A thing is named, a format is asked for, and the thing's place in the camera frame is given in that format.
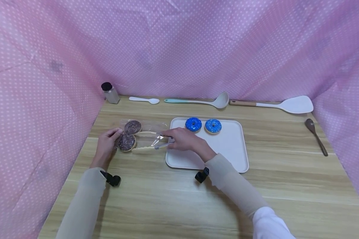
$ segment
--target brown spoon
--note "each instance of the brown spoon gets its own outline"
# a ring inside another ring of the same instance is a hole
[[[314,121],[311,119],[306,119],[305,123],[306,127],[311,131],[311,133],[315,136],[316,140],[318,141],[318,144],[320,146],[320,149],[323,152],[324,156],[328,156],[328,153],[326,151],[326,148],[324,147],[323,143],[321,142],[321,140],[319,139],[318,135],[315,132],[315,125],[314,125]]]

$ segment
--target clear plastic bag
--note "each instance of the clear plastic bag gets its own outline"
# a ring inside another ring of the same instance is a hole
[[[167,124],[163,122],[123,119],[120,121],[120,125],[124,133],[120,137],[118,148],[123,152],[154,153],[157,151],[154,146],[168,142],[167,137],[159,134],[169,129]]]

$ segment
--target blue frosted donut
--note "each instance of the blue frosted donut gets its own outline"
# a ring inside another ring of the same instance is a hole
[[[217,119],[209,119],[205,123],[205,130],[207,133],[216,134],[222,129],[221,122]]]
[[[185,127],[195,133],[201,129],[202,122],[196,117],[188,118],[186,120]]]

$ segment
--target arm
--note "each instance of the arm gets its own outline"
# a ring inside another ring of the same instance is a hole
[[[175,143],[168,148],[192,150],[200,156],[209,168],[209,177],[220,191],[225,193],[252,221],[253,237],[294,239],[285,222],[276,216],[260,193],[223,157],[216,154],[204,139],[184,128],[175,128],[165,132],[172,136]]]
[[[56,238],[92,238],[106,183],[100,170],[103,169],[91,168],[84,172]]]
[[[79,181],[56,238],[92,238],[106,184],[106,178],[100,171],[107,168],[114,142],[121,134],[122,129],[114,128],[99,136],[96,155]]]
[[[285,222],[268,206],[255,187],[222,154],[207,160],[205,166],[209,168],[212,184],[253,221],[253,238],[295,239]]]

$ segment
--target white tray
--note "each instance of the white tray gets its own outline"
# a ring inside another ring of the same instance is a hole
[[[186,120],[187,118],[174,118],[170,128],[184,128]],[[200,120],[202,121],[202,128],[196,135],[205,139],[216,153],[225,156],[239,173],[245,173],[249,169],[249,161],[241,124],[235,120],[219,120],[222,124],[222,130],[216,135],[211,135],[204,129],[207,119]],[[198,170],[205,168],[201,158],[192,151],[168,149],[166,163],[172,168]]]

